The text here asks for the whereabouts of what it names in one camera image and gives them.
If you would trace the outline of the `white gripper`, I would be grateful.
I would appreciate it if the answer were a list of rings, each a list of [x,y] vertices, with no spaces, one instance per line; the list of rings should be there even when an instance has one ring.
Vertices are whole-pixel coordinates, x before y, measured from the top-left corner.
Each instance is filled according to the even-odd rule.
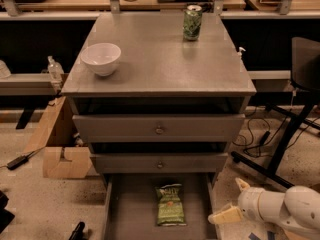
[[[236,178],[235,181],[239,190],[243,191],[238,197],[240,209],[237,206],[230,206],[209,215],[208,221],[211,224],[240,222],[243,215],[250,220],[271,223],[281,223],[288,217],[288,210],[284,204],[284,193],[250,187],[241,178]]]

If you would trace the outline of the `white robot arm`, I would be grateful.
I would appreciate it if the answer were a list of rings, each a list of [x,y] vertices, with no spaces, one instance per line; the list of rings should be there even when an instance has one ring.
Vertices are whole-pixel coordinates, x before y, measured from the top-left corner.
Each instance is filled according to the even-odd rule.
[[[320,193],[293,186],[286,192],[251,187],[241,178],[235,179],[240,190],[238,205],[231,203],[208,216],[211,224],[240,222],[244,218],[273,223],[285,231],[305,238],[320,240]]]

